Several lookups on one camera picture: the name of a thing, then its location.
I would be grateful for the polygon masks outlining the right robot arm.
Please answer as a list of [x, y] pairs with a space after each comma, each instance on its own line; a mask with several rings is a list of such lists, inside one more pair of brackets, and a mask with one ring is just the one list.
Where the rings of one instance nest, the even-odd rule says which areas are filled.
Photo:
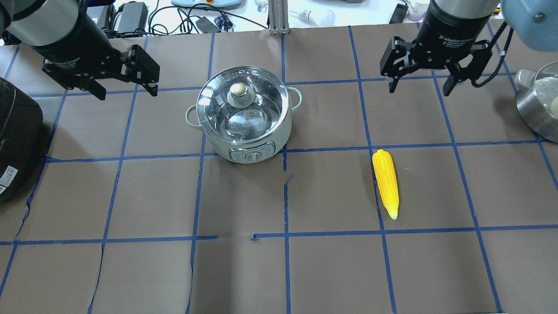
[[432, 0], [417, 37], [392, 37], [379, 62], [389, 93], [420, 69], [448, 70], [445, 96], [470, 80], [484, 87], [500, 71], [514, 34], [536, 51], [557, 50], [555, 0]]

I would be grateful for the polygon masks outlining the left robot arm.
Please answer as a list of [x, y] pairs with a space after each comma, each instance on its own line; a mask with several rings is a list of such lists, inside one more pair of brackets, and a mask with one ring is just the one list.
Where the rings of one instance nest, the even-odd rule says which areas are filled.
[[100, 79], [117, 79], [158, 95], [160, 66], [138, 44], [125, 52], [86, 13], [85, 0], [3, 0], [1, 30], [44, 58], [42, 71], [62, 88], [105, 100]]

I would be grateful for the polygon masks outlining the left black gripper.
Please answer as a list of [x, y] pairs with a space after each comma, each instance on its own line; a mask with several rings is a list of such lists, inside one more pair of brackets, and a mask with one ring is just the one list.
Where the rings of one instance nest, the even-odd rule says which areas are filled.
[[43, 46], [42, 56], [42, 71], [62, 88], [69, 91], [78, 88], [100, 101], [106, 99], [106, 89], [97, 82], [100, 79], [136, 83], [152, 97], [159, 93], [159, 64], [138, 44], [131, 45], [126, 52], [113, 48], [106, 34], [84, 11], [78, 11], [68, 35]]

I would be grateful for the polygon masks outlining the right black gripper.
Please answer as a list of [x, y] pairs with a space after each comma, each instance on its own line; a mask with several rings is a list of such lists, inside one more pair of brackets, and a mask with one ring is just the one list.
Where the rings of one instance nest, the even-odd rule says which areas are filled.
[[[431, 2], [413, 44], [394, 36], [389, 41], [379, 62], [380, 74], [389, 79], [389, 93], [396, 91], [399, 80], [426, 66], [445, 66], [450, 75], [443, 85], [445, 97], [452, 93], [458, 83], [470, 80], [476, 88], [490, 80], [478, 83], [488, 61], [492, 46], [488, 40], [477, 38], [491, 15], [490, 2]], [[469, 64], [459, 64], [468, 55]]]

